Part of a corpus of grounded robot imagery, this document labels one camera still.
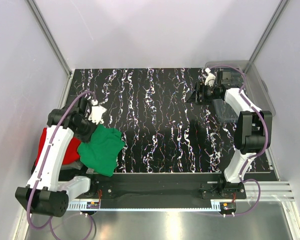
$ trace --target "pile of cloth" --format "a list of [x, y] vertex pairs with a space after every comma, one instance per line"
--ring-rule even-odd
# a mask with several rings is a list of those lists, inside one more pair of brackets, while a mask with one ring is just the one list
[[[117, 167], [117, 156], [125, 143], [121, 140], [121, 132], [115, 128], [105, 128], [99, 124], [88, 143], [80, 142], [73, 137], [66, 149], [62, 166], [70, 166], [80, 161], [96, 173], [111, 177]], [[47, 128], [44, 128], [38, 146], [35, 165], [45, 145]]]

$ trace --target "white wall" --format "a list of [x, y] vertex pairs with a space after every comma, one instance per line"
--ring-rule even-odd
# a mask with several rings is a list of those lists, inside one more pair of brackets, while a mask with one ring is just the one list
[[36, 0], [71, 68], [249, 59], [279, 0]]
[[0, 240], [14, 231], [48, 113], [66, 75], [24, 0], [0, 0]]
[[300, 0], [288, 4], [256, 67], [276, 111], [271, 149], [280, 177], [290, 182], [300, 212]]

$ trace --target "black marble tabletop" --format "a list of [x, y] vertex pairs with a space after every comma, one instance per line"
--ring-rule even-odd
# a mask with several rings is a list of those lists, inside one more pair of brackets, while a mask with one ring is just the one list
[[[220, 123], [214, 105], [186, 103], [203, 68], [76, 69], [68, 99], [95, 91], [107, 109], [104, 126], [122, 132], [117, 173], [223, 171], [234, 152], [234, 123]], [[266, 155], [251, 172], [269, 172]]]

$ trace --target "clear plastic bin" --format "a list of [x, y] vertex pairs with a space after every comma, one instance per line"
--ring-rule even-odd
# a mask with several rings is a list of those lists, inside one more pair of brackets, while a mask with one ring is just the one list
[[[264, 81], [262, 81], [256, 66], [248, 60], [240, 61], [210, 61], [205, 64], [206, 68], [213, 66], [228, 65], [233, 68], [238, 68], [246, 75], [245, 94], [249, 99], [262, 110], [268, 110], [273, 116], [276, 115], [275, 108], [270, 100], [268, 89]], [[241, 87], [244, 80], [241, 74], [229, 67], [221, 67], [223, 69], [222, 83]], [[238, 116], [232, 107], [222, 99], [213, 100], [213, 105], [217, 117], [221, 123], [235, 123]]]

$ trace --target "vertical metal post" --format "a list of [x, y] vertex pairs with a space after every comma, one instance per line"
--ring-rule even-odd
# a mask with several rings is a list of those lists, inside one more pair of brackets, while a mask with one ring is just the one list
[[44, 17], [42, 16], [35, 0], [25, 0], [26, 3], [28, 4], [31, 12], [33, 13], [37, 23], [39, 24], [43, 34], [45, 35], [47, 41], [49, 42], [56, 58], [58, 59], [58, 61], [60, 62], [65, 74], [67, 75], [67, 77], [69, 78], [70, 75], [71, 75], [71, 69], [69, 68], [64, 56], [62, 55], [54, 37], [52, 36], [48, 26], [47, 26], [47, 23], [44, 19]]
[[254, 63], [255, 60], [257, 59], [257, 56], [259, 55], [262, 47], [264, 46], [265, 42], [267, 41], [269, 35], [271, 34], [272, 30], [274, 29], [277, 21], [279, 20], [280, 16], [282, 15], [282, 13], [284, 12], [284, 10], [286, 9], [286, 6], [288, 5], [288, 3], [290, 2], [290, 0], [281, 0], [280, 3], [278, 4], [278, 6], [276, 7], [276, 10], [274, 11], [268, 25], [266, 26], [258, 44], [256, 45], [249, 61], [251, 63]]

